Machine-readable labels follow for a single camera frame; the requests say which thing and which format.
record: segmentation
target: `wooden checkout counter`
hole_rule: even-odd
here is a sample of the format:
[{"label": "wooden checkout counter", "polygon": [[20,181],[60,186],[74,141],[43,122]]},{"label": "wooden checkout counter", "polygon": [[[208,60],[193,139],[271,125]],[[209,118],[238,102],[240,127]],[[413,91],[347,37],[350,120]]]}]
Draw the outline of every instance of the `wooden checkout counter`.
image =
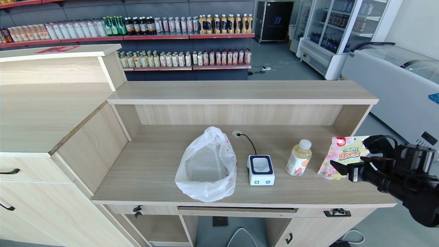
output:
[{"label": "wooden checkout counter", "polygon": [[[317,174],[331,137],[355,134],[378,102],[354,82],[127,82],[120,48],[0,52],[1,239],[194,247],[199,216],[235,216],[264,218],[270,247],[327,247],[376,208],[396,205],[368,183]],[[235,150],[237,182],[231,196],[203,203],[174,178],[187,146],[212,125]],[[250,186],[252,147],[235,129],[271,155],[273,186]],[[285,166],[303,138],[313,157],[292,177]],[[335,208],[352,216],[325,216]]]}]

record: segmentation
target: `red sign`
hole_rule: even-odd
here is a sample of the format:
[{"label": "red sign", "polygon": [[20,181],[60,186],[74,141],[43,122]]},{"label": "red sign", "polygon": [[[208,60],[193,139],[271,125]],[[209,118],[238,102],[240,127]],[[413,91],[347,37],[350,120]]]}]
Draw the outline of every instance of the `red sign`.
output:
[{"label": "red sign", "polygon": [[79,47],[79,45],[50,47],[46,50],[36,52],[35,54],[66,52],[71,49],[75,49],[76,47]]}]

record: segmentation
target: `blue sticker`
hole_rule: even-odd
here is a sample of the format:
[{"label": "blue sticker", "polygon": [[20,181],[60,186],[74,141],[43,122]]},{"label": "blue sticker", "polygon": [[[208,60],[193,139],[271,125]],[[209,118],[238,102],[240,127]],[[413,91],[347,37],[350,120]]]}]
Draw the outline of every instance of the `blue sticker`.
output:
[{"label": "blue sticker", "polygon": [[428,96],[429,99],[431,99],[433,102],[436,102],[439,104],[439,93],[437,94],[430,94]]}]

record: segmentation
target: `counter top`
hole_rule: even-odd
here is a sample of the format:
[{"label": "counter top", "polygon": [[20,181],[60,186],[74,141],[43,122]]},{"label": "counter top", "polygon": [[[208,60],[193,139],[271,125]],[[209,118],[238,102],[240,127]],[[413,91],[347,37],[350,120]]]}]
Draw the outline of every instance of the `counter top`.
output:
[{"label": "counter top", "polygon": [[1,86],[2,155],[49,153],[111,93],[104,83]]},{"label": "counter top", "polygon": [[353,81],[130,81],[109,98],[117,105],[375,105]]},{"label": "counter top", "polygon": [[[203,203],[183,194],[174,179],[187,146],[208,126],[142,125],[92,198],[96,204],[178,205],[211,207],[393,207],[394,199],[366,182],[347,178],[327,180],[317,174],[331,137],[338,136],[332,126],[217,126],[227,134],[237,155],[235,192],[222,200]],[[235,138],[241,130],[253,141],[258,154],[272,158],[273,186],[250,186],[247,158],[253,148],[246,138]],[[303,176],[293,177],[285,166],[291,149],[299,140],[309,139],[313,156]]]},{"label": "counter top", "polygon": [[0,62],[14,62],[49,58],[78,58],[78,57],[99,57],[106,56],[118,49],[122,48],[120,44],[95,44],[95,45],[81,45],[74,49],[58,52],[58,53],[41,53],[49,47],[20,49],[11,51],[0,51]]}]

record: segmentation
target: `cabinet door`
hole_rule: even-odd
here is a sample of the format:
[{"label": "cabinet door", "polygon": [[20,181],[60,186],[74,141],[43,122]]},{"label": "cabinet door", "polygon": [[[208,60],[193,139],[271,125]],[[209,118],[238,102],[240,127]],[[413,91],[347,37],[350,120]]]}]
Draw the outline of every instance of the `cabinet door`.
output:
[{"label": "cabinet door", "polygon": [[29,224],[18,216],[15,211],[0,207],[0,239],[45,245],[62,244]]},{"label": "cabinet door", "polygon": [[133,246],[72,183],[2,181],[1,199],[62,245]]},{"label": "cabinet door", "polygon": [[293,218],[275,247],[328,247],[364,218]]}]

